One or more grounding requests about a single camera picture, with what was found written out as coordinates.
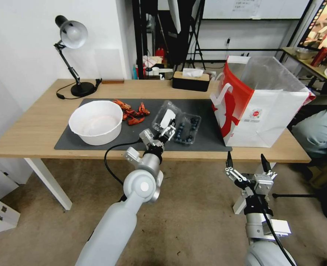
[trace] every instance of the white shopping bag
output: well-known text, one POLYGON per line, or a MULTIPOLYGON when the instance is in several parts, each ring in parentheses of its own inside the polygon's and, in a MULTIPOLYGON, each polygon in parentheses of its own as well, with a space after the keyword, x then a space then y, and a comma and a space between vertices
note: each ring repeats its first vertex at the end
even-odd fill
POLYGON ((210 98, 226 146, 271 147, 315 95, 274 57, 229 56, 210 98), (241 79, 235 64, 244 66, 241 79))

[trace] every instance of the person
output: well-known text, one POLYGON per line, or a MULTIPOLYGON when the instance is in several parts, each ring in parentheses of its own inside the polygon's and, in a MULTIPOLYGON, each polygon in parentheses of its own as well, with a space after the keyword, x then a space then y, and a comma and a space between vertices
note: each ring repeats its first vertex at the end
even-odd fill
POLYGON ((327 161, 327 110, 300 121, 292 133, 313 161, 327 161))

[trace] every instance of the gray carpet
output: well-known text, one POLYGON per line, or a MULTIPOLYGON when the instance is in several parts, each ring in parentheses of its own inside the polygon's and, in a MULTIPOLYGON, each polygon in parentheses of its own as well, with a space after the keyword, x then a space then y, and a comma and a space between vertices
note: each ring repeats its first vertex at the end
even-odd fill
MULTIPOLYGON (((44 160, 73 201, 64 212, 33 175, 3 202, 21 213, 18 227, 0 233, 0 266, 74 265, 120 185, 99 160, 44 160)), ((132 166, 109 161, 124 177, 132 166)), ((236 163, 241 172, 256 164, 236 163)), ((224 164, 164 161, 165 179, 155 204, 138 213, 136 230, 117 265, 244 265, 248 246, 244 215, 231 205, 239 189, 225 177, 224 164)), ((309 188, 288 165, 275 167, 273 192, 304 193, 309 188)), ((282 239, 298 265, 321 265, 327 258, 327 219, 314 199, 271 199, 276 219, 289 221, 292 236, 282 239)))

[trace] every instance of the tissue box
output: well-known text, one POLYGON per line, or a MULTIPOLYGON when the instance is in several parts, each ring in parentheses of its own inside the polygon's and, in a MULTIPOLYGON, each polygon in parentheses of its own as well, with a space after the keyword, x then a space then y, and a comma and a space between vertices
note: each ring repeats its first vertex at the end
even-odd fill
POLYGON ((183 72, 176 71, 173 75, 172 87, 175 89, 186 89, 191 91, 207 91, 209 86, 209 75, 203 74, 199 78, 183 77, 183 72))

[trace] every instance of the lamp arm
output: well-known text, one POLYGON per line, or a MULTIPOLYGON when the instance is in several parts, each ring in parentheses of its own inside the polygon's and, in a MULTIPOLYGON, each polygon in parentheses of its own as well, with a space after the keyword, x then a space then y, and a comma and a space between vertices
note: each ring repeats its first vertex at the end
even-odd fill
POLYGON ((72 66, 69 65, 69 63, 67 62, 65 56, 62 54, 62 49, 64 49, 66 46, 61 44, 61 41, 55 43, 54 46, 55 46, 56 50, 59 52, 59 54, 60 54, 61 58, 63 59, 63 61, 65 62, 66 66, 67 66, 67 69, 69 70, 69 72, 71 73, 73 78, 75 79, 76 84, 80 85, 81 82, 79 81, 80 80, 79 75, 77 74, 76 70, 72 66))

